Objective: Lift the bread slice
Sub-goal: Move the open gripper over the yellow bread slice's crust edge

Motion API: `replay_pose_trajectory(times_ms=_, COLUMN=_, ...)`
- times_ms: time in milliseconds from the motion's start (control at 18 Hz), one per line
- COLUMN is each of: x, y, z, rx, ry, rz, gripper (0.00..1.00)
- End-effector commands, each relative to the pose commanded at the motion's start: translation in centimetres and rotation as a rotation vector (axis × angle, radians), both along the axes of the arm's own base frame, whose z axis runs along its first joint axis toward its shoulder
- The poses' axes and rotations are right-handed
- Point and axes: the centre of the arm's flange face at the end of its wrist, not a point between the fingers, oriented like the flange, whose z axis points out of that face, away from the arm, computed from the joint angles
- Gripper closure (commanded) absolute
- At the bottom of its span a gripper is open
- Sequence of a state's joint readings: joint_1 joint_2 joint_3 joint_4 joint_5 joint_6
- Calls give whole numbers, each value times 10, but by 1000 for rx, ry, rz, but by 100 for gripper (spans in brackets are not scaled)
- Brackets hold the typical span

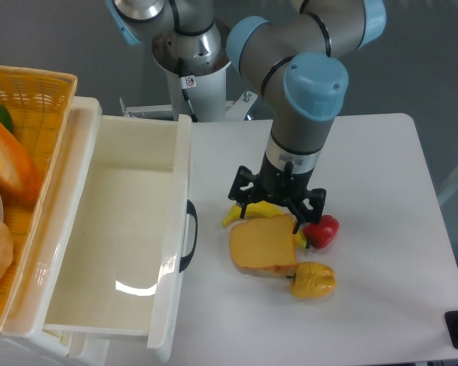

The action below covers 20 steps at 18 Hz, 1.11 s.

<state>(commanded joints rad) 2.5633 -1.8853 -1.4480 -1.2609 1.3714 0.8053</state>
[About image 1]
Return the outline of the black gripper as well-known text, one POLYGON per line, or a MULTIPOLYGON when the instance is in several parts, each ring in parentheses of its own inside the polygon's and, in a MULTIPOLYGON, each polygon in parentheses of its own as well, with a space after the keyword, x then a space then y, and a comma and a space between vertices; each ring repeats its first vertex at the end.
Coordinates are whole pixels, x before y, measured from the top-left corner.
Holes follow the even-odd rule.
POLYGON ((293 234, 298 232, 303 223, 319 223, 324 211, 326 190, 308 189, 319 155, 317 152, 305 157, 311 167, 303 172, 298 171, 295 157, 284 160, 281 167, 274 166, 269 158, 264 157, 257 174, 244 165, 239 166, 228 198, 240 206, 240 218, 245 218, 249 204, 265 201, 289 209, 295 218, 293 234))

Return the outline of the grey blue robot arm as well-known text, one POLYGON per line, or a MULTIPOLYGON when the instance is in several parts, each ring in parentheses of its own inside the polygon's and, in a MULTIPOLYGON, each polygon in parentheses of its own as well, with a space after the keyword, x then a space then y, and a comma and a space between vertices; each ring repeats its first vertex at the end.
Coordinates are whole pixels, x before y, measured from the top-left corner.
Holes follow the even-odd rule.
POLYGON ((349 83, 340 62, 385 29, 381 1, 303 1, 285 24, 251 16, 228 27, 211 1, 109 1, 130 45, 147 43, 169 83, 174 117, 221 121, 226 76, 236 69, 273 110, 260 170, 240 167, 228 197, 246 209, 286 207, 297 224, 321 220, 326 192, 308 182, 349 83))

